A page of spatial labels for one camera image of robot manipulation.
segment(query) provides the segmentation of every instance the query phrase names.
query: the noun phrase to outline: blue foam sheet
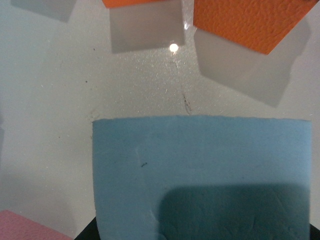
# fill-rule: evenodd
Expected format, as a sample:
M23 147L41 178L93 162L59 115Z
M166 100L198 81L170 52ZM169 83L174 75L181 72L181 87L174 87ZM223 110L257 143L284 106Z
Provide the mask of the blue foam sheet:
M93 122L102 240L309 238L311 123L163 116Z

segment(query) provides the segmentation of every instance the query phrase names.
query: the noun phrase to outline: glossy white surface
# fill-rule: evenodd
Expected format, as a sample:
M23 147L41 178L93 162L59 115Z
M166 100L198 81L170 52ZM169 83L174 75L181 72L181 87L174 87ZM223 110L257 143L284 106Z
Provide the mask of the glossy white surface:
M96 119L293 118L313 125L320 228L320 4L268 56L196 30L192 0L66 4L0 2L0 210L76 237L95 216Z

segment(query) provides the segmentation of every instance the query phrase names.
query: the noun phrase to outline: scratch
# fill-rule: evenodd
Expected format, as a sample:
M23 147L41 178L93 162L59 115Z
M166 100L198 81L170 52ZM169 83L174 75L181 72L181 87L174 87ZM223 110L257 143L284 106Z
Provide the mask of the scratch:
M284 204L282 203L281 199L279 198L277 192L272 188L272 192L275 195L276 201L279 203L279 205L281 206L282 210L286 213L286 208L284 206Z
M191 108L190 102L187 100L186 94L183 91L181 93L182 93L182 96L183 96L184 107L185 107L186 113L188 115L192 115L192 108Z

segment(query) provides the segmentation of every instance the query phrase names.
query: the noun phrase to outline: textured orange surface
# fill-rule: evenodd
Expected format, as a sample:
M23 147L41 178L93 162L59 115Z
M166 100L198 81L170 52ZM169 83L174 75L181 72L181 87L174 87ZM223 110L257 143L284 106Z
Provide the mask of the textured orange surface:
M269 54L319 0L194 0L193 24Z
M72 240L11 211L0 211L0 240Z
M107 8L117 8L133 4L145 4L157 1L160 0L102 0L102 2Z

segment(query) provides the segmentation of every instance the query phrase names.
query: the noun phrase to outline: orange paper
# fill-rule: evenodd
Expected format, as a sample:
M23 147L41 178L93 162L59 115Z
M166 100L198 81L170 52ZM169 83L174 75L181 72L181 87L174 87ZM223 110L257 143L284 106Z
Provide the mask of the orange paper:
M124 7L134 4L152 3L160 0L102 0L107 8Z
M269 54L319 0L194 0L193 24Z

